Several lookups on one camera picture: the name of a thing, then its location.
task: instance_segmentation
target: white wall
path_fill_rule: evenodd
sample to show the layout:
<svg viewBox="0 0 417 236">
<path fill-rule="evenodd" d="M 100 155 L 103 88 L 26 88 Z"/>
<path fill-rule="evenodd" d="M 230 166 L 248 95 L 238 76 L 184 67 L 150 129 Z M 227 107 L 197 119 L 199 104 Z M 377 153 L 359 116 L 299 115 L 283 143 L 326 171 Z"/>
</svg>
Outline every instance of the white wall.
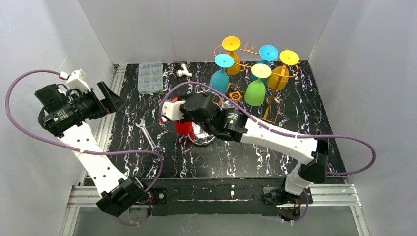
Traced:
<svg viewBox="0 0 417 236">
<path fill-rule="evenodd" d="M 229 35 L 307 60 L 338 0 L 79 0 L 113 64 L 214 61 Z M 242 60 L 260 60 L 240 52 Z"/>
<path fill-rule="evenodd" d="M 130 218 L 144 219 L 144 213 L 133 210 Z M 128 212 L 120 219 L 130 222 Z M 126 227 L 98 208 L 82 208 L 74 236 L 358 236 L 349 206 L 309 207 L 294 226 L 278 220 L 260 214 L 168 215 Z"/>
<path fill-rule="evenodd" d="M 350 176 L 371 235 L 416 235 L 417 2 L 341 0 L 310 63 L 335 133 L 374 145 Z M 348 170 L 370 152 L 338 141 Z"/>
<path fill-rule="evenodd" d="M 77 0 L 2 0 L 0 42 L 0 234 L 57 236 L 82 166 L 70 151 L 20 133 L 7 119 L 3 99 L 11 82 L 29 70 L 82 67 L 92 85 L 109 81 L 112 64 Z M 11 99 L 16 120 L 50 139 L 37 123 L 41 103 L 34 93 L 59 82 L 52 75 L 32 75 Z"/>
</svg>

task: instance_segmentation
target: white pipe fitting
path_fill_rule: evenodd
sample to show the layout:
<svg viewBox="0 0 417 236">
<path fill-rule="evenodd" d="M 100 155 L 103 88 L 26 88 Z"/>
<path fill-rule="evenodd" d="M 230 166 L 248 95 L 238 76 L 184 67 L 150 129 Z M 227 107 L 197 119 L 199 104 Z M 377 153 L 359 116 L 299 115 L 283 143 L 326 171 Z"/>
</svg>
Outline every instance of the white pipe fitting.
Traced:
<svg viewBox="0 0 417 236">
<path fill-rule="evenodd" d="M 182 76 L 187 76 L 187 77 L 192 77 L 193 74 L 191 74 L 188 69 L 187 69 L 187 65 L 186 64 L 181 64 L 182 70 L 177 70 L 177 77 L 182 77 Z"/>
</svg>

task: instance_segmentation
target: black tabletop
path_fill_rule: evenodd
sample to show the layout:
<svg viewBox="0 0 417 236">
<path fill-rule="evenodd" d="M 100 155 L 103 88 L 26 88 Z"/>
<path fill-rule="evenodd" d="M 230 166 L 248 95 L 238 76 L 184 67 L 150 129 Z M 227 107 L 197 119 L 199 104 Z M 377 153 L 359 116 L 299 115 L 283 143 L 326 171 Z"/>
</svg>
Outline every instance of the black tabletop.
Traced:
<svg viewBox="0 0 417 236">
<path fill-rule="evenodd" d="M 281 65 L 276 61 L 272 68 Z M 282 105 L 278 110 L 279 100 L 271 107 L 269 119 L 275 118 L 277 126 L 299 132 L 314 134 L 317 131 L 332 133 L 328 118 L 310 66 L 307 61 L 299 64 L 300 73 L 290 79 L 286 87 L 278 93 Z M 150 150 L 150 145 L 143 132 L 135 126 L 143 118 L 153 140 L 163 148 L 164 168 L 161 178 L 255 178 L 284 177 L 296 165 L 297 161 L 277 151 L 249 144 L 216 140 L 208 147 L 196 147 L 185 137 L 178 135 L 174 124 L 160 124 L 157 121 L 159 102 L 175 85 L 184 81 L 197 81 L 209 84 L 211 75 L 220 68 L 213 62 L 190 63 L 192 78 L 177 78 L 173 64 L 164 64 L 164 91 L 154 94 L 139 94 L 137 90 L 138 64 L 129 64 L 120 92 L 127 102 L 116 112 L 112 128 L 109 151 L 116 150 Z M 295 68 L 290 67 L 290 74 Z M 250 72 L 243 71 L 230 76 L 230 82 L 245 91 L 251 82 Z M 201 91 L 201 88 L 186 86 L 174 92 L 174 96 Z M 253 107 L 242 100 L 239 103 L 251 114 L 263 115 L 268 100 L 258 107 Z M 154 178 L 159 168 L 159 161 L 153 155 L 133 154 L 110 156 L 114 165 L 127 176 L 138 175 L 142 178 Z M 343 172 L 345 167 L 340 157 L 335 140 L 330 141 L 328 168 Z"/>
</svg>

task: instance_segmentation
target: silver wrench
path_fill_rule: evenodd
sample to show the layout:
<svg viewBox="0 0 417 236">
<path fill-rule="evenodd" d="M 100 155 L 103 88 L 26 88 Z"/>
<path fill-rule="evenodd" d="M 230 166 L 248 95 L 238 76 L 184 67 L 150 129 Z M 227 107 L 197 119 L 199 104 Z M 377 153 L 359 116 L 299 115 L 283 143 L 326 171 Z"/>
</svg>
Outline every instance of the silver wrench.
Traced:
<svg viewBox="0 0 417 236">
<path fill-rule="evenodd" d="M 143 133 L 145 134 L 146 139 L 148 140 L 152 151 L 162 151 L 161 147 L 156 145 L 153 141 L 152 137 L 150 136 L 149 132 L 146 130 L 145 120 L 139 119 L 139 124 L 135 123 L 136 127 L 142 129 Z"/>
</svg>

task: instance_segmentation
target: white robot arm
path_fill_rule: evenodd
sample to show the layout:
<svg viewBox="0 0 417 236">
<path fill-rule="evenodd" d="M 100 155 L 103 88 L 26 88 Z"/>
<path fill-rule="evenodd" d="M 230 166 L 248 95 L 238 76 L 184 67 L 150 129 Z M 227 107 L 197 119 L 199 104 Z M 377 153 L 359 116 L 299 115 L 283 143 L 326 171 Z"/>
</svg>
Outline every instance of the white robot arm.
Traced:
<svg viewBox="0 0 417 236">
<path fill-rule="evenodd" d="M 316 139 L 297 139 L 270 132 L 302 135 L 282 129 L 259 119 L 252 120 L 238 109 L 221 110 L 212 99 L 202 94 L 179 96 L 177 102 L 165 102 L 163 118 L 175 121 L 192 121 L 204 131 L 226 141 L 261 145 L 287 154 L 298 161 L 285 179 L 286 193 L 299 196 L 310 184 L 324 182 L 327 166 L 327 142 Z"/>
<path fill-rule="evenodd" d="M 61 73 L 66 80 L 67 92 L 62 92 L 57 84 L 36 91 L 35 95 L 44 105 L 39 113 L 39 124 L 55 135 L 61 142 L 81 149 L 73 151 L 90 174 L 98 195 L 96 203 L 105 213 L 120 216 L 125 210 L 142 198 L 149 197 L 146 185 L 140 178 L 127 178 L 105 155 L 92 155 L 84 150 L 102 152 L 91 128 L 84 121 L 98 119 L 117 111 L 125 100 L 114 94 L 104 82 L 98 87 L 104 95 L 99 100 L 92 88 L 83 80 L 85 71 L 76 70 L 69 76 Z"/>
</svg>

